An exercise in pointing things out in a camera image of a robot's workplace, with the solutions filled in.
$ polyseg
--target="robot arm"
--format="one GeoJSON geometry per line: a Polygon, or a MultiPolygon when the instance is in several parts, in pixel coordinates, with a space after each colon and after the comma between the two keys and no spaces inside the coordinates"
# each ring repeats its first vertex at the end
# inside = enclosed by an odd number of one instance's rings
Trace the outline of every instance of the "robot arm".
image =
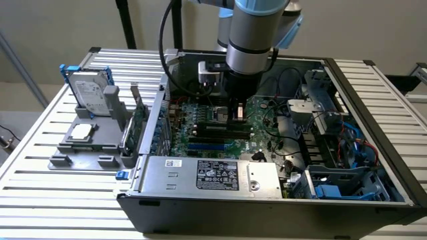
{"type": "MultiPolygon", "coordinates": [[[[229,9],[234,5],[231,27],[226,30],[230,32],[226,64],[203,63],[206,66],[201,64],[199,67],[207,72],[223,72],[225,90],[229,94],[229,120],[245,122],[247,99],[258,91],[272,48],[277,44],[290,45],[290,41],[276,40],[280,24],[294,24],[290,20],[284,22],[285,9],[290,0],[198,0],[198,2],[229,9]]],[[[281,29],[289,32],[292,30],[288,26],[281,29]]],[[[213,79],[207,79],[203,74],[201,76],[201,83],[213,83],[213,79]]]]}

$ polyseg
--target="black stand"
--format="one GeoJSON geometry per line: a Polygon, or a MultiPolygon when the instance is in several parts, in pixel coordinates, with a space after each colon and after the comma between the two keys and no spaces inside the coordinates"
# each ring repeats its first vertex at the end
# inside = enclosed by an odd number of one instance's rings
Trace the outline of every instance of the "black stand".
{"type": "Polygon", "coordinates": [[[127,48],[137,49],[133,21],[131,21],[130,8],[129,8],[129,0],[115,0],[115,4],[118,6],[119,13],[121,13],[127,48]]]}
{"type": "Polygon", "coordinates": [[[183,1],[178,0],[173,6],[173,29],[174,29],[174,47],[183,49],[183,18],[182,18],[183,1]]]}

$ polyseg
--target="warning label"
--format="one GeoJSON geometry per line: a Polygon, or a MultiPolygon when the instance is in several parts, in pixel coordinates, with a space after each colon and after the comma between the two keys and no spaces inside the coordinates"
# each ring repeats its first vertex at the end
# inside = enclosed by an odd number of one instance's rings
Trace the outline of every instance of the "warning label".
{"type": "Polygon", "coordinates": [[[195,186],[205,190],[239,191],[238,162],[198,161],[195,186]]]}

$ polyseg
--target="red cable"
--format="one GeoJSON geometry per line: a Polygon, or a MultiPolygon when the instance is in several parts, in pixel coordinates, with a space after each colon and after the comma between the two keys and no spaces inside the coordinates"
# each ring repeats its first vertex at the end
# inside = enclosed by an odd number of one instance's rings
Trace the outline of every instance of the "red cable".
{"type": "Polygon", "coordinates": [[[181,101],[186,100],[187,97],[186,96],[182,96],[178,100],[177,100],[177,104],[179,104],[181,101]]]}
{"type": "Polygon", "coordinates": [[[376,166],[380,165],[380,151],[377,150],[376,146],[370,144],[368,141],[364,141],[364,145],[373,149],[376,153],[376,166]]]}

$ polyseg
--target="wire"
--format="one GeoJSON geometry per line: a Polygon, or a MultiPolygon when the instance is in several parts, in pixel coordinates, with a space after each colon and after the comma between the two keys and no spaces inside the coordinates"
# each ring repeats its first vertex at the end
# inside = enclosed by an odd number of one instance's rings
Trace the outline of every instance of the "wire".
{"type": "Polygon", "coordinates": [[[278,147],[278,145],[280,145],[280,143],[273,147],[273,152],[278,155],[278,156],[281,156],[281,157],[288,157],[288,156],[292,156],[292,155],[294,155],[294,154],[301,154],[302,153],[302,151],[297,151],[297,152],[293,152],[293,153],[290,153],[290,154],[280,154],[278,152],[277,152],[277,147],[278,147]]]}
{"type": "Polygon", "coordinates": [[[373,151],[376,153],[376,166],[378,166],[380,165],[380,151],[376,148],[376,146],[373,144],[370,144],[366,140],[362,140],[360,138],[357,138],[356,141],[373,149],[373,151]]]}
{"type": "Polygon", "coordinates": [[[277,93],[281,94],[281,78],[282,78],[282,75],[286,71],[289,70],[294,70],[297,73],[298,73],[298,77],[300,77],[300,88],[304,89],[304,74],[301,72],[301,70],[298,70],[296,67],[288,67],[282,70],[281,74],[280,74],[280,77],[278,77],[278,86],[277,86],[277,93]]]}
{"type": "MultiPolygon", "coordinates": [[[[345,133],[345,116],[342,113],[340,113],[340,115],[341,115],[341,122],[342,122],[340,136],[342,136],[345,133]]],[[[342,139],[344,139],[342,137],[338,138],[338,152],[337,152],[337,154],[338,154],[338,161],[340,162],[342,162],[342,139]]]]}
{"type": "Polygon", "coordinates": [[[213,104],[213,101],[211,101],[210,96],[206,96],[206,97],[207,97],[209,103],[210,103],[210,104],[211,104],[211,106],[214,107],[214,104],[213,104]]]}
{"type": "Polygon", "coordinates": [[[270,76],[270,77],[268,77],[268,79],[262,82],[262,84],[260,84],[258,89],[261,89],[262,86],[266,85],[266,83],[269,82],[270,79],[273,79],[273,80],[276,80],[276,81],[278,82],[278,78],[276,78],[274,76],[270,76]]]}
{"type": "MultiPolygon", "coordinates": [[[[264,119],[262,119],[262,122],[265,122],[265,120],[266,120],[266,118],[268,118],[269,113],[270,113],[276,108],[281,108],[282,106],[286,106],[286,105],[288,105],[288,103],[284,103],[284,104],[281,104],[281,105],[278,105],[278,106],[276,106],[276,107],[272,107],[272,108],[269,109],[269,111],[266,112],[266,114],[265,114],[265,117],[264,117],[264,119]]],[[[265,128],[266,133],[268,133],[270,136],[274,136],[274,137],[277,137],[277,138],[282,138],[282,139],[292,139],[292,140],[294,140],[296,142],[298,142],[298,143],[300,143],[300,140],[298,140],[297,138],[294,138],[294,137],[290,137],[290,136],[281,136],[281,135],[273,134],[273,133],[268,130],[266,125],[265,125],[265,124],[264,124],[264,128],[265,128]]]]}
{"type": "Polygon", "coordinates": [[[273,49],[273,55],[272,55],[272,63],[270,63],[270,67],[268,68],[268,70],[265,71],[265,73],[268,73],[276,65],[277,59],[278,59],[278,55],[280,55],[280,48],[274,48],[273,49]]]}
{"type": "Polygon", "coordinates": [[[326,113],[338,113],[340,115],[342,115],[342,113],[334,109],[330,109],[330,110],[325,110],[324,112],[320,113],[318,116],[316,116],[312,121],[309,122],[308,126],[306,126],[306,129],[309,129],[312,127],[312,125],[316,123],[316,120],[317,118],[320,118],[324,114],[326,113]]]}
{"type": "Polygon", "coordinates": [[[15,135],[15,133],[13,132],[11,129],[9,129],[7,127],[5,127],[5,126],[2,126],[2,125],[0,125],[0,128],[3,128],[5,130],[7,130],[7,131],[13,134],[14,138],[15,138],[18,141],[22,141],[22,139],[15,135]]]}
{"type": "Polygon", "coordinates": [[[165,70],[165,73],[169,77],[169,79],[171,80],[173,84],[179,88],[179,90],[182,90],[183,92],[186,92],[190,96],[193,97],[206,97],[209,96],[213,91],[214,91],[214,87],[210,86],[209,87],[209,90],[206,93],[203,94],[198,94],[198,93],[194,93],[191,91],[189,91],[175,80],[171,72],[170,72],[170,68],[169,68],[169,65],[167,65],[167,60],[166,60],[166,53],[165,53],[165,48],[163,48],[163,35],[165,35],[165,31],[166,31],[166,24],[167,24],[167,19],[169,19],[169,15],[170,15],[170,12],[171,12],[171,9],[173,9],[173,6],[174,4],[177,3],[178,0],[171,0],[170,3],[169,3],[169,6],[167,6],[167,9],[166,9],[166,12],[165,12],[165,15],[163,15],[163,18],[162,18],[162,23],[161,23],[161,30],[159,30],[159,55],[161,55],[161,62],[162,62],[162,66],[163,66],[163,70],[165,70]]]}
{"type": "Polygon", "coordinates": [[[171,103],[179,104],[181,101],[185,101],[187,99],[187,96],[182,96],[179,99],[171,100],[171,103]]]}

